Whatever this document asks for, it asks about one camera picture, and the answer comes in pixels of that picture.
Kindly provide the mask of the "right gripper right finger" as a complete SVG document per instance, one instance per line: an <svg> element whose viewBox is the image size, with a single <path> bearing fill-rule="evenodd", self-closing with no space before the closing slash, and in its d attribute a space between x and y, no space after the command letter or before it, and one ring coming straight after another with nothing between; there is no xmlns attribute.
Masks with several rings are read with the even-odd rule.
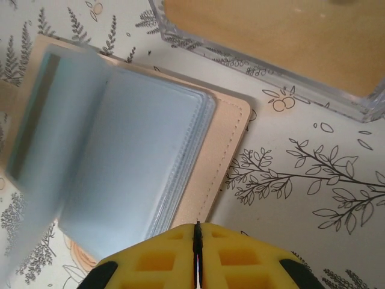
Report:
<svg viewBox="0 0 385 289"><path fill-rule="evenodd" d="M197 223L201 289L325 289L292 252L211 223Z"/></svg>

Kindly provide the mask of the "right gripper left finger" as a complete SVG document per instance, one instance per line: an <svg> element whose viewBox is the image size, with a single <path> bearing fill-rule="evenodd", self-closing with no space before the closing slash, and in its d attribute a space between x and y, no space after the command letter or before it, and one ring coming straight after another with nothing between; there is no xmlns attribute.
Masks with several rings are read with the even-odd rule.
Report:
<svg viewBox="0 0 385 289"><path fill-rule="evenodd" d="M102 259L77 289L197 289L198 224L177 226Z"/></svg>

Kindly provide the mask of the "beige card holder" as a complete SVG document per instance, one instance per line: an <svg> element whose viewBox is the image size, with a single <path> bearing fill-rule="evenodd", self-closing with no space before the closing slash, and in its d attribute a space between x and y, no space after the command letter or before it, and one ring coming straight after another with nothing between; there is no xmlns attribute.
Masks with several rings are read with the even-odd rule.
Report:
<svg viewBox="0 0 385 289"><path fill-rule="evenodd" d="M250 113L232 92L38 36L0 157L27 201L6 264L53 221L100 260L206 220Z"/></svg>

